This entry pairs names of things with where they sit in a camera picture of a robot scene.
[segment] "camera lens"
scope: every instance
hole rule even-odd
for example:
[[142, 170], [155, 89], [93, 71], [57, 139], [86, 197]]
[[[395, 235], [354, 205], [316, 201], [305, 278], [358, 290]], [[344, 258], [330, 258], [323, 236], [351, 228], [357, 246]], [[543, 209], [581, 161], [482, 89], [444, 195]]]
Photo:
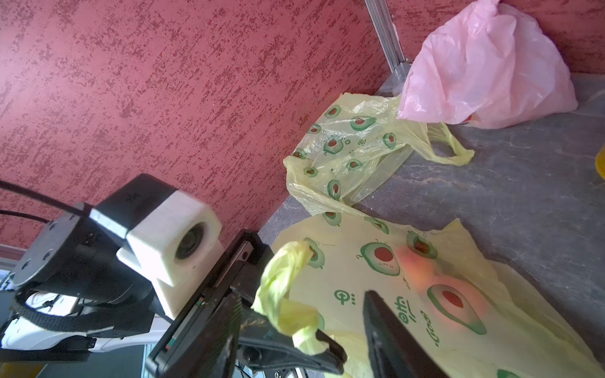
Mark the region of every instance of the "camera lens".
[[177, 259], [186, 259], [191, 256], [197, 247], [200, 246], [201, 240], [204, 237], [204, 225], [198, 223], [187, 231], [185, 236], [181, 239], [177, 247]]

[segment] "yellow plastic bag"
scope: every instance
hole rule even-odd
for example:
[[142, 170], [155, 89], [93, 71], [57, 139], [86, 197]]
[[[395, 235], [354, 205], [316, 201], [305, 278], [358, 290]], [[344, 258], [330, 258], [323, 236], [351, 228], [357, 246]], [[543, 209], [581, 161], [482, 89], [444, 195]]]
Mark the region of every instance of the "yellow plastic bag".
[[[386, 181], [413, 151], [427, 160], [464, 165], [474, 155], [443, 123], [398, 120], [399, 97], [344, 93], [284, 159], [290, 194], [314, 215], [344, 212]], [[435, 154], [446, 143], [452, 157]]]
[[[303, 240], [312, 252], [304, 253], [306, 244], [295, 251], [286, 244], [291, 240]], [[289, 289], [289, 301], [304, 311], [269, 319], [275, 325], [298, 318], [296, 328], [307, 335], [316, 327], [331, 335], [347, 352], [350, 377], [372, 376], [362, 318], [367, 290], [384, 298], [452, 378], [605, 377], [579, 335], [513, 269], [486, 260], [459, 220], [423, 232], [371, 217], [322, 214], [281, 232], [273, 248], [284, 245], [275, 257], [280, 263], [267, 268], [279, 270], [267, 277], [280, 283], [265, 285], [263, 295], [276, 302]], [[297, 256], [292, 263], [290, 253]], [[318, 309], [318, 323], [309, 307]]]
[[286, 298], [312, 255], [308, 243], [293, 241], [283, 245], [263, 271], [252, 309], [267, 316], [280, 333], [291, 336], [294, 346], [303, 353], [315, 355], [328, 347], [315, 338], [319, 327], [317, 309]]

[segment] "black cable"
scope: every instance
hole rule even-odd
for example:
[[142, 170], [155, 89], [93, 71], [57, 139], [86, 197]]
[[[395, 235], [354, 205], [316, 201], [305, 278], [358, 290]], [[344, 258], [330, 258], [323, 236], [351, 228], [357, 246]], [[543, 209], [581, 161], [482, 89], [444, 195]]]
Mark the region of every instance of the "black cable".
[[31, 219], [31, 220], [42, 222], [42, 223], [50, 222], [48, 219], [37, 217], [36, 215], [27, 214], [27, 213], [19, 213], [16, 211], [0, 210], [0, 215], [12, 215], [13, 217]]
[[34, 308], [34, 310], [40, 310], [41, 308], [53, 308], [54, 304], [57, 303], [57, 300], [61, 297], [61, 294], [57, 294], [56, 297], [52, 301], [46, 301], [41, 306]]
[[250, 377], [250, 374], [246, 373], [246, 372], [245, 372], [245, 371], [244, 371], [242, 368], [240, 368], [240, 367], [239, 367], [237, 364], [235, 364], [235, 367], [236, 367], [236, 368], [238, 368], [238, 369], [241, 371], [241, 373], [242, 373], [242, 374], [245, 374], [245, 375], [246, 375], [246, 377], [248, 377], [248, 378], [252, 378], [252, 377]]
[[113, 327], [126, 319], [137, 319], [148, 313], [148, 307], [155, 295], [151, 291], [147, 297], [140, 302], [120, 304], [112, 308], [104, 308], [103, 311], [80, 314], [77, 316], [58, 316], [38, 312], [27, 304], [27, 298], [32, 294], [27, 284], [15, 292], [11, 307], [21, 317], [27, 319], [34, 325], [45, 330], [54, 332], [89, 332], [102, 328]]
[[69, 206], [66, 203], [63, 203], [61, 201], [57, 201], [54, 198], [50, 198], [47, 195], [40, 194], [40, 193], [35, 192], [35, 191], [31, 190], [31, 189], [27, 189], [27, 188], [19, 186], [19, 185], [11, 184], [11, 183], [8, 183], [6, 181], [0, 180], [0, 189], [5, 189], [5, 190], [11, 191], [13, 193], [24, 195], [26, 197], [29, 197], [29, 198], [33, 199], [33, 200], [40, 201], [42, 203], [45, 203], [47, 205], [56, 207], [58, 209], [61, 209], [61, 210], [67, 211], [67, 212], [70, 212], [70, 213], [78, 215], [80, 217], [87, 217], [88, 216], [88, 214], [85, 213], [84, 211], [82, 211], [80, 209], [76, 209], [73, 206]]

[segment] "pink plastic bag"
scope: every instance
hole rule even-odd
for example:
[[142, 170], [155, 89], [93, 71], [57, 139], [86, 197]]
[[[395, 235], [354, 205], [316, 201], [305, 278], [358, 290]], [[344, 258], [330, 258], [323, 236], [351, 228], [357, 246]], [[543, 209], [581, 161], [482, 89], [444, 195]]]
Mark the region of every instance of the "pink plastic bag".
[[578, 106], [569, 69], [538, 22], [498, 3], [472, 2], [429, 34], [398, 118], [497, 129]]

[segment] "orange object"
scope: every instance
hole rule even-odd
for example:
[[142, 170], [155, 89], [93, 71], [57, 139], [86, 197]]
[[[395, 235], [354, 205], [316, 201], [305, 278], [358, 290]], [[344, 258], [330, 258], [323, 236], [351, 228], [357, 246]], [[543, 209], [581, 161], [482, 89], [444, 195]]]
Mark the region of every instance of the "orange object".
[[44, 363], [32, 362], [0, 363], [0, 378], [35, 378], [44, 366]]
[[597, 154], [595, 166], [597, 167], [597, 172], [599, 172], [601, 177], [603, 177], [603, 180], [605, 180], [605, 145], [603, 145], [601, 151]]

